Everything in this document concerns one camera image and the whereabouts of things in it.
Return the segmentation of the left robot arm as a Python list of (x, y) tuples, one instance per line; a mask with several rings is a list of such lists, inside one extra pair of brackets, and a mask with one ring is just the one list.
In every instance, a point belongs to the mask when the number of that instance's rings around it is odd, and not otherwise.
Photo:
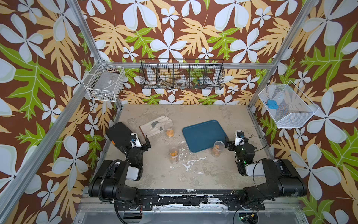
[(135, 181), (141, 179), (144, 165), (144, 152), (151, 148), (145, 136), (145, 143), (140, 143), (135, 133), (125, 144), (114, 144), (125, 154), (126, 159), (105, 160), (89, 184), (88, 194), (102, 202), (139, 203), (138, 189), (125, 185), (130, 169), (135, 171)]

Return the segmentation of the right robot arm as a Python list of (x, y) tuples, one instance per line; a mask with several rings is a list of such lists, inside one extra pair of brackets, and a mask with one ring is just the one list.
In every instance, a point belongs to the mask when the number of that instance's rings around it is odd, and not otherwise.
[[(252, 177), (254, 186), (243, 189), (242, 202), (249, 204), (278, 197), (303, 197), (308, 187), (290, 160), (267, 158), (254, 162), (257, 147), (249, 143), (243, 132), (238, 132), (235, 140), (225, 137), (225, 147), (235, 153), (235, 163), (239, 174)], [(263, 176), (266, 182), (256, 184), (255, 178)]]

